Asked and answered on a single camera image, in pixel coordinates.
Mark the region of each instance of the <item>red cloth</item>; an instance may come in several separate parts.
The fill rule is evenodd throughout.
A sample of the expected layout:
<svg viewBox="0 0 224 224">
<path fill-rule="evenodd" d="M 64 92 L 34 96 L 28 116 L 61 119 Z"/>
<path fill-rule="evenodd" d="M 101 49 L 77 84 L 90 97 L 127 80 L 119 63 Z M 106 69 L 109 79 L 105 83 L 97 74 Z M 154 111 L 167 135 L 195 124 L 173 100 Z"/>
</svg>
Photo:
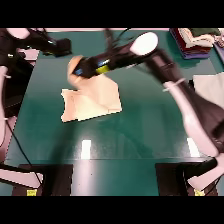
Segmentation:
<svg viewBox="0 0 224 224">
<path fill-rule="evenodd" d="M 181 35 L 178 31 L 178 28 L 173 28 L 173 31 L 176 34 L 177 40 L 178 40 L 180 47 L 184 53 L 186 53 L 186 54 L 195 54 L 195 53 L 201 53 L 201 52 L 207 53 L 211 50 L 210 47 L 201 47 L 201 46 L 193 46 L 190 48 L 186 48 L 186 43 L 183 40 L 183 38 L 181 37 Z"/>
</svg>

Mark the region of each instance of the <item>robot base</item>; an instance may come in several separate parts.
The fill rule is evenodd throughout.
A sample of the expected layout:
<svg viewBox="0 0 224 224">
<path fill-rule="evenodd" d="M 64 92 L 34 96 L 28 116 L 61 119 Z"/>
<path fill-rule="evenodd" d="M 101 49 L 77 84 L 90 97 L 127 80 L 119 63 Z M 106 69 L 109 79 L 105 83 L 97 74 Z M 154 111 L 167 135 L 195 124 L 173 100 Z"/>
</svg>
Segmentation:
<svg viewBox="0 0 224 224">
<path fill-rule="evenodd" d="M 33 169 L 44 176 L 43 184 L 36 189 L 36 196 L 70 196 L 73 165 L 33 165 Z M 28 164 L 19 166 L 22 169 L 30 169 Z M 12 196 L 27 196 L 28 190 L 34 190 L 25 186 L 14 186 Z"/>
<path fill-rule="evenodd" d="M 183 171 L 187 166 L 198 165 L 200 163 L 157 163 L 156 176 L 160 196 L 195 196 L 193 187 L 191 187 L 184 178 Z M 213 182 L 204 189 L 207 194 L 213 187 Z M 214 189 L 208 196 L 218 196 L 217 189 Z"/>
</svg>

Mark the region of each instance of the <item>green table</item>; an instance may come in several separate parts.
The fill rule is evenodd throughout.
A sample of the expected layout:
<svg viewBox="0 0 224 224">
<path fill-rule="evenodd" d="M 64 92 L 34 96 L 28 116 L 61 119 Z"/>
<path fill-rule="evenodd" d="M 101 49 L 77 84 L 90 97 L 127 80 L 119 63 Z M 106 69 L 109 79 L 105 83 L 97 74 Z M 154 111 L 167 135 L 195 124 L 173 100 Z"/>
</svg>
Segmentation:
<svg viewBox="0 0 224 224">
<path fill-rule="evenodd" d="M 124 37 L 143 31 L 129 31 Z M 169 32 L 155 31 L 187 79 L 195 74 L 216 74 L 224 67 L 214 49 L 209 59 L 183 60 Z M 72 40 L 74 55 L 93 56 L 105 49 L 104 35 L 96 32 L 51 33 Z M 180 111 L 169 93 L 151 75 L 135 68 L 107 75 L 119 85 L 123 111 L 87 121 L 62 123 L 62 89 L 72 55 L 45 57 L 40 53 L 15 126 L 25 153 L 33 164 L 74 164 L 72 195 L 158 195 L 154 165 L 157 162 L 203 161 L 193 158 Z M 91 160 L 81 160 L 81 144 L 91 140 Z M 12 138 L 8 165 L 26 163 Z M 224 195 L 221 186 L 219 194 Z M 0 195 L 12 187 L 0 184 Z"/>
</svg>

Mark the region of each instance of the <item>teal tabletop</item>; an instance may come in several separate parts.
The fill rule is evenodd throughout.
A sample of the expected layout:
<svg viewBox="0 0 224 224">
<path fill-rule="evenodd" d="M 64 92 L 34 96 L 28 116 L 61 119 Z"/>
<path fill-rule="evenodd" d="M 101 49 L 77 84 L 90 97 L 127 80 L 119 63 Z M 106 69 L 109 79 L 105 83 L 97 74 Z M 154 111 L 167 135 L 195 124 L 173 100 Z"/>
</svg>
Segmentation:
<svg viewBox="0 0 224 224">
<path fill-rule="evenodd" d="M 145 31 L 128 31 L 125 37 Z M 179 65 L 182 75 L 210 75 L 224 71 L 214 49 L 209 59 L 182 59 L 171 34 L 153 31 L 159 46 Z M 122 112 L 86 121 L 63 123 L 62 89 L 67 65 L 74 55 L 94 56 L 105 50 L 101 31 L 57 32 L 53 38 L 69 38 L 73 55 L 63 58 L 39 54 L 14 129 L 33 164 L 74 164 L 72 195 L 158 195 L 155 163 L 203 161 L 191 154 L 181 113 L 168 92 L 151 74 L 122 68 L 107 75 L 119 86 Z M 91 141 L 90 160 L 82 160 L 84 140 Z M 12 138 L 5 164 L 26 163 Z M 224 195 L 223 179 L 218 185 Z M 0 184 L 0 195 L 12 187 Z"/>
</svg>

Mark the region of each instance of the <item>yellow label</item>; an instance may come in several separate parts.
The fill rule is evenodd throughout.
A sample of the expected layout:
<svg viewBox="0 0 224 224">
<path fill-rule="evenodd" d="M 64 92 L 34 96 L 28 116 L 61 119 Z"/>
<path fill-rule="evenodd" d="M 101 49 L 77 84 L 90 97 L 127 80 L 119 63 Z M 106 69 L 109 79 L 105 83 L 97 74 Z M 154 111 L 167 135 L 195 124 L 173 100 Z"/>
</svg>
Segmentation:
<svg viewBox="0 0 224 224">
<path fill-rule="evenodd" d="M 194 189 L 194 195 L 195 196 L 205 196 L 205 192 L 204 191 L 198 191 L 198 190 Z"/>
<path fill-rule="evenodd" d="M 104 66 L 96 69 L 96 72 L 98 74 L 103 74 L 103 73 L 106 73 L 106 72 L 109 72 L 109 71 L 110 71 L 110 69 L 109 69 L 109 67 L 107 65 L 104 65 Z"/>
<path fill-rule="evenodd" d="M 37 189 L 27 190 L 27 196 L 37 196 Z"/>
</svg>

